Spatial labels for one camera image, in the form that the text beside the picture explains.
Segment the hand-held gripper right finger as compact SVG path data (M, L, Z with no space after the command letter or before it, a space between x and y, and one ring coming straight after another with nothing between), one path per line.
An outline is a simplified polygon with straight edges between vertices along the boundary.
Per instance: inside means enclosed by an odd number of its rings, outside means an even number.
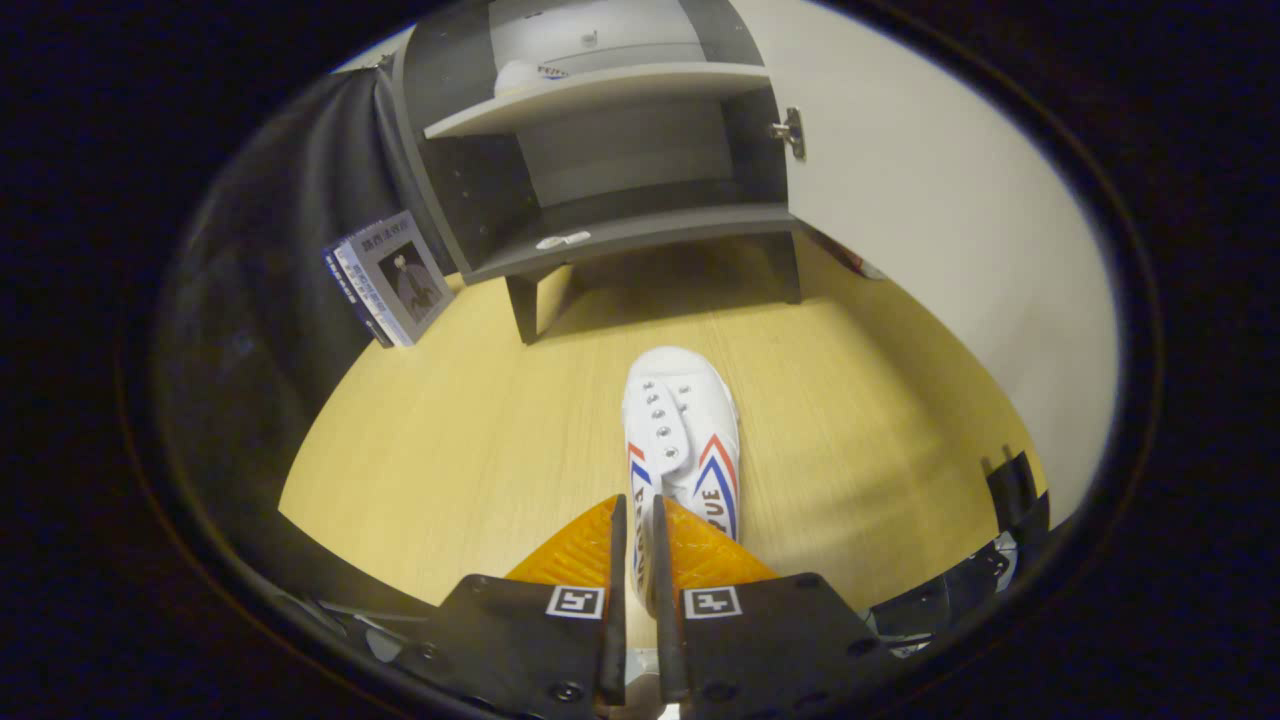
M655 498L652 577L660 693L681 719L826 719L872 711L901 661L819 574L678 588Z

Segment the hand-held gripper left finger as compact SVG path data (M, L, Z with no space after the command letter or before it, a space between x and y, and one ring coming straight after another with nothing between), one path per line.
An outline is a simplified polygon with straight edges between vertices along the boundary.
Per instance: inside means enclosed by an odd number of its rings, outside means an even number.
M402 629L398 667L503 719L594 719L625 701L626 502L612 496L504 577L472 574Z

